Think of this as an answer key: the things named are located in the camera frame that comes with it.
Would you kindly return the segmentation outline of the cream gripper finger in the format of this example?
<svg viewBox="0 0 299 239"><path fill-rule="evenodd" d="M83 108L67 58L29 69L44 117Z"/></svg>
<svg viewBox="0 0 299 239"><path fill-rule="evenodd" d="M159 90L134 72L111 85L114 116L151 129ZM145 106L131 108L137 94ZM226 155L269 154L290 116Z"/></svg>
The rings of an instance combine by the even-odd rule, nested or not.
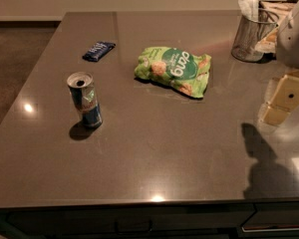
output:
<svg viewBox="0 0 299 239"><path fill-rule="evenodd" d="M270 125L282 124L299 107L299 70L269 81L261 106L261 120Z"/></svg>

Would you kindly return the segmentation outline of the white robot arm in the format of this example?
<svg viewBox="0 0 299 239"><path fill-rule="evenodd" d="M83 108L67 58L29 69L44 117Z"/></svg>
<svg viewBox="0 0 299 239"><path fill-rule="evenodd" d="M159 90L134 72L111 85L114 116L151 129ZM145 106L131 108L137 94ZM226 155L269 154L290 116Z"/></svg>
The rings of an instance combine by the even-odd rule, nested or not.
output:
<svg viewBox="0 0 299 239"><path fill-rule="evenodd" d="M282 124L299 107L299 1L278 28L276 59L291 71L268 83L259 119L270 125Z"/></svg>

